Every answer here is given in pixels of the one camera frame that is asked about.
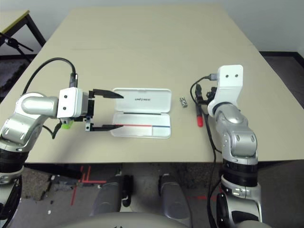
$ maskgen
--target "table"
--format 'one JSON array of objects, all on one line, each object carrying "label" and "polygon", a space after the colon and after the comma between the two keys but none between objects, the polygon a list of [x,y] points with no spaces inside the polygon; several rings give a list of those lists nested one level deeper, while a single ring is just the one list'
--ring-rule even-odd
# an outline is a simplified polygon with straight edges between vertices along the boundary
[{"label": "table", "polygon": [[[101,7],[72,10],[38,53],[0,105],[0,123],[31,74],[52,57],[73,62],[78,87],[168,88],[172,91],[169,139],[113,137],[109,132],[85,132],[84,123],[60,130],[52,140],[43,129],[27,162],[210,162],[206,128],[196,123],[189,88],[198,78],[222,65],[241,64],[244,86],[238,104],[256,133],[260,161],[303,159],[304,110],[217,4]],[[29,91],[58,96],[68,87],[70,67],[53,62],[33,80]],[[203,82],[209,91],[214,82]],[[182,108],[179,97],[189,103]],[[112,123],[115,100],[95,99],[95,126]],[[53,128],[57,120],[47,120]],[[219,137],[210,120],[215,144]]]},{"label": "table", "polygon": [[[29,10],[1,11],[0,12],[0,32],[7,36],[13,36],[20,28],[27,25],[38,43],[43,46],[46,40],[43,38],[39,29],[35,25]],[[0,36],[0,46],[4,43],[5,38]]]}]

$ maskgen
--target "marker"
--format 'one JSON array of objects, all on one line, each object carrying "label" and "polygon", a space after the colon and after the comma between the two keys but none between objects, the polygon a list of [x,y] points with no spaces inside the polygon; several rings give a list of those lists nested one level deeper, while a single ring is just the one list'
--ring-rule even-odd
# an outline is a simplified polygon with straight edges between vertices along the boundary
[{"label": "marker", "polygon": [[203,127],[204,122],[203,122],[203,114],[201,111],[201,107],[198,105],[195,105],[195,106],[196,106],[196,118],[198,121],[198,127]]}]

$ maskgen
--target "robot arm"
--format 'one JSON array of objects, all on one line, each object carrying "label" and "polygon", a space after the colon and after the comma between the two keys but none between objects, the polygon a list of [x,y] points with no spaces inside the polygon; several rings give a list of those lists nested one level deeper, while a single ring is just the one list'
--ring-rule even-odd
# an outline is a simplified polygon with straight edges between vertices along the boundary
[{"label": "robot arm", "polygon": [[222,66],[215,78],[218,87],[208,105],[208,113],[215,118],[223,156],[223,193],[217,196],[217,224],[220,228],[234,228],[246,220],[262,222],[257,138],[237,108],[243,86],[243,67]]},{"label": "robot arm", "polygon": [[103,125],[93,127],[90,123],[94,114],[94,97],[101,95],[106,98],[123,98],[107,90],[93,89],[89,93],[77,88],[77,74],[75,68],[70,78],[70,87],[60,90],[59,98],[47,97],[40,93],[26,93],[26,90],[36,73],[47,63],[62,58],[50,59],[42,64],[33,74],[26,85],[24,94],[16,102],[14,114],[4,123],[0,132],[0,227],[1,220],[6,221],[6,227],[12,218],[21,197],[21,173],[23,164],[33,148],[43,123],[48,118],[60,119],[61,123],[70,121],[89,122],[86,131],[109,131],[121,125]]}]

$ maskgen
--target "white wall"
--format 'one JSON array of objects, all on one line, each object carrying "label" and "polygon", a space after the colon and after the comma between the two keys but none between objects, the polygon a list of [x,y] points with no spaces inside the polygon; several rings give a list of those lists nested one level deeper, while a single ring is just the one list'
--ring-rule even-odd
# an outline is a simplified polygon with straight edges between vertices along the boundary
[{"label": "white wall", "polygon": [[[0,10],[29,9],[39,30],[48,39],[74,7],[187,2],[219,2],[259,50],[298,51],[304,56],[304,0],[0,0]],[[33,48],[35,53],[40,50],[27,27],[14,37]],[[0,47],[0,55],[13,54],[18,52],[6,45]]]}]

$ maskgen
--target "floor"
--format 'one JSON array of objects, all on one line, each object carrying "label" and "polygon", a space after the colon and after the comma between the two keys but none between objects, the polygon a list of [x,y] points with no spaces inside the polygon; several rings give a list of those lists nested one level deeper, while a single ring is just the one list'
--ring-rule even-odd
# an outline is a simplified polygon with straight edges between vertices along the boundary
[{"label": "floor", "polygon": [[[265,57],[265,59],[304,107],[304,69],[292,57]],[[1,61],[0,72],[4,72],[3,65],[5,63]],[[188,199],[193,227],[207,228],[209,224],[206,212],[206,185],[210,167],[210,164],[207,163],[104,164],[92,166],[90,180],[106,180],[113,176],[119,168],[124,175],[134,176],[134,195],[131,205],[128,208],[122,206],[121,211],[161,214],[158,178],[159,175],[170,172],[177,177]],[[259,171],[265,223],[275,228],[304,227],[303,173],[304,161],[285,162]],[[22,198],[11,228],[52,228],[89,216],[100,185],[78,183],[77,180],[62,177],[54,178],[50,190],[44,194],[43,200]],[[24,185],[32,184],[31,179],[24,183]],[[214,197],[212,199],[215,215]]]}]

